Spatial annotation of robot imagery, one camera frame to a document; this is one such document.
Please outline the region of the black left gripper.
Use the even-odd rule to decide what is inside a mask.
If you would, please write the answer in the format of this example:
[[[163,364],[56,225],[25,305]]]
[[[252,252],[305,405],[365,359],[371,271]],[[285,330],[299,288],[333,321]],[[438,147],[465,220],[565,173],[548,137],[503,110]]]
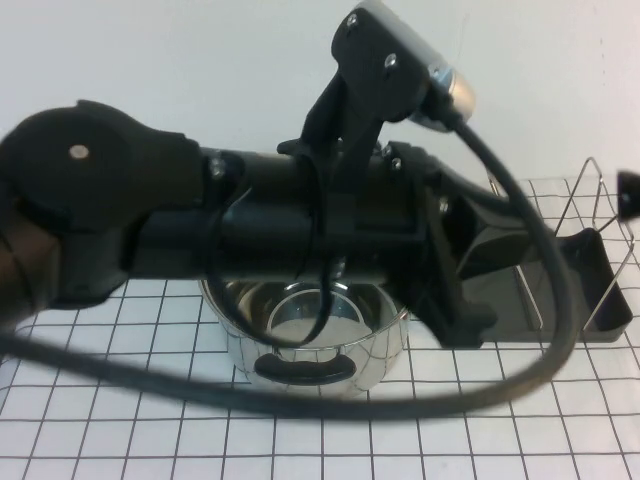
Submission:
[[[446,169],[439,193],[431,181],[437,168],[427,153],[404,142],[385,148],[413,190],[418,242],[389,275],[392,296],[447,348],[479,348],[496,323],[494,310],[464,298],[462,281],[521,263],[531,249],[524,221],[504,196],[485,190]]]

